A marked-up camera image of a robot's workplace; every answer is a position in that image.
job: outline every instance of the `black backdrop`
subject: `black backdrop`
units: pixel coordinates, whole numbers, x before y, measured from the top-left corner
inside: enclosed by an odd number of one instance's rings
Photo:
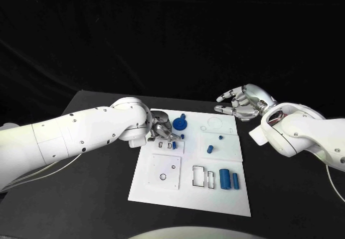
[[[341,14],[329,1],[1,1],[0,123],[61,115],[82,89],[214,101],[245,83],[344,116]]]

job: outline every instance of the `peg board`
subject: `peg board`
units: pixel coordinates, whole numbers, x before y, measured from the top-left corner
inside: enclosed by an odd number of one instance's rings
[[[141,147],[128,200],[250,217],[242,155],[234,116],[152,110],[166,112],[170,121],[180,114],[185,114],[186,129],[182,131],[172,129],[175,134],[185,135],[185,139],[182,140],[183,143],[176,144],[178,149],[159,148],[159,139],[154,142],[147,142],[147,145]],[[208,145],[214,146],[212,154],[206,153]],[[173,177],[179,173],[178,188],[169,189],[169,185],[165,187],[162,184],[157,186],[157,184],[149,183],[153,173],[160,175],[160,172],[153,169],[153,155],[180,158],[179,172],[173,172]],[[165,170],[170,169],[172,159],[166,160],[165,163]],[[193,166],[205,168],[205,187],[192,185]],[[231,174],[229,190],[221,189],[219,185],[219,169],[222,168],[227,168]],[[206,184],[208,171],[214,172],[214,189],[209,189]],[[232,173],[238,175],[240,190],[234,189]]]

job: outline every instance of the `table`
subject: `table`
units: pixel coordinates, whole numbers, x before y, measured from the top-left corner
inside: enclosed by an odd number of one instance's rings
[[[110,106],[127,96],[79,91],[63,114]],[[219,104],[139,98],[149,108],[214,114]],[[331,187],[323,163],[307,152],[286,158],[268,144],[258,146],[248,135],[258,123],[258,118],[237,121],[251,218],[127,201],[140,148],[117,140],[85,153],[55,175],[10,190],[0,204],[0,235],[124,239],[166,227],[204,226],[266,238],[344,237],[345,204]],[[69,161],[62,160],[49,172]],[[331,174],[345,195],[345,174],[332,168]]]

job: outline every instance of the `white cable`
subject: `white cable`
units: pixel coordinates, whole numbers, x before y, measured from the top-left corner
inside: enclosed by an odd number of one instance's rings
[[[332,178],[331,178],[331,174],[329,174],[329,166],[328,166],[328,165],[326,165],[326,171],[328,171],[329,181],[331,181],[332,187],[333,187],[333,189],[335,189],[335,192],[336,192],[339,198],[341,198],[341,199],[344,200],[344,202],[345,202],[345,199],[342,198],[342,196],[341,196],[341,194],[339,194],[339,192],[338,192],[338,190],[336,190],[336,187],[335,187],[335,185],[333,185],[333,182],[332,182]]]
[[[20,182],[20,183],[17,183],[17,184],[9,186],[9,187],[4,187],[4,189],[0,191],[0,193],[1,193],[3,191],[9,190],[10,188],[19,186],[20,184],[25,184],[25,183],[27,183],[27,182],[32,182],[32,181],[35,181],[35,180],[39,180],[39,179],[42,179],[42,178],[50,176],[50,175],[55,174],[58,171],[61,171],[61,170],[75,161],[75,159],[74,159],[61,169],[58,169],[55,172],[49,173],[48,175],[45,175],[45,176],[42,176],[42,177],[39,177],[39,178],[33,178],[33,179],[30,179],[30,180],[27,180],[27,181],[23,181],[23,182]]]
[[[17,180],[12,181],[9,184],[13,184],[13,183],[22,181],[23,179],[26,179],[26,178],[35,176],[36,174],[39,174],[40,172],[43,172],[43,171],[45,171],[52,165],[55,165],[56,163],[58,163],[58,162],[53,162],[53,163],[49,164],[45,168],[42,168],[37,172],[35,172],[35,173],[32,173],[30,175],[27,175],[27,176],[19,178]]]

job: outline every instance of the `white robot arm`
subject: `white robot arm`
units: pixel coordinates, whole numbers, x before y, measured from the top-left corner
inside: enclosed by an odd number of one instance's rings
[[[306,150],[329,167],[345,171],[345,119],[325,119],[305,105],[277,103],[253,84],[224,93],[216,101],[232,96],[234,107],[216,106],[214,109],[242,121],[263,116],[260,125],[250,132],[258,145],[268,142],[287,157]]]
[[[180,140],[165,112],[150,112],[137,98],[121,98],[110,107],[78,111],[55,119],[0,130],[0,190],[26,172],[113,143],[146,145],[156,137]]]

